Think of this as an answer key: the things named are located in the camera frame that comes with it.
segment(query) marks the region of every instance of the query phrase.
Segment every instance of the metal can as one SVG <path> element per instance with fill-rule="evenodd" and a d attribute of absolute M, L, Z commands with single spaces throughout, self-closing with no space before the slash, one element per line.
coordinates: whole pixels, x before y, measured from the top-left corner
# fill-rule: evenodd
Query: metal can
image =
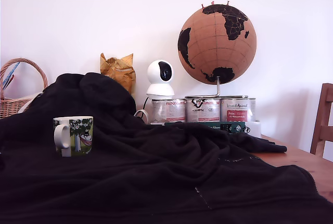
<path fill-rule="evenodd" d="M 185 122 L 185 99 L 152 100 L 151 123 Z"/>
<path fill-rule="evenodd" d="M 255 121 L 255 98 L 221 99 L 221 121 Z"/>
<path fill-rule="evenodd" d="M 220 121 L 220 99 L 186 99 L 186 122 Z"/>

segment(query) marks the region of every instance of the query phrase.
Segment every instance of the brown paper bag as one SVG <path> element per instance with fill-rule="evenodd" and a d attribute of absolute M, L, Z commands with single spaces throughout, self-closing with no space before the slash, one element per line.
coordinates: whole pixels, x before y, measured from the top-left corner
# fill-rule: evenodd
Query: brown paper bag
<path fill-rule="evenodd" d="M 134 97 L 136 76 L 133 69 L 133 54 L 121 59 L 111 57 L 106 60 L 102 53 L 100 55 L 100 73 L 116 80 Z"/>

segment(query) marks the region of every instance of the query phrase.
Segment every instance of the white mug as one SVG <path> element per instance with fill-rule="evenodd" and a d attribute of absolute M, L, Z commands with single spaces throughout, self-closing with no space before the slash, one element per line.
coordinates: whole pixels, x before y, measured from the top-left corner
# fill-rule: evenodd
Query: white mug
<path fill-rule="evenodd" d="M 93 143 L 93 117 L 70 116 L 53 119 L 56 150 L 63 157 L 88 154 Z"/>

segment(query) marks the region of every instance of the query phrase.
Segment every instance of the wooden table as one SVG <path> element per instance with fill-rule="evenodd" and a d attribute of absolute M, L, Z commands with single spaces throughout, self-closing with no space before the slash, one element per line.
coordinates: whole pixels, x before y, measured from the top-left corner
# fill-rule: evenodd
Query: wooden table
<path fill-rule="evenodd" d="M 286 145 L 267 136 L 262 138 L 287 146 L 286 153 L 257 153 L 257 157 L 275 167 L 284 165 L 297 165 L 306 169 L 313 176 L 318 192 L 329 201 L 333 202 L 333 163 L 313 154 Z"/>

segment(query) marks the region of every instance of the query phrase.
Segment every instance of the black blanket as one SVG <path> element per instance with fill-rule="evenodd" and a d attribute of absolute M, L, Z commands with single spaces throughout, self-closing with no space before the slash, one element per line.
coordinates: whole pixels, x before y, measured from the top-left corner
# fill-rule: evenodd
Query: black blanket
<path fill-rule="evenodd" d="M 249 152 L 284 146 L 195 123 L 150 126 L 112 79 L 64 74 L 0 120 L 0 223 L 331 223 L 333 204 L 297 166 Z M 94 117 L 90 154 L 61 157 L 54 117 Z"/>

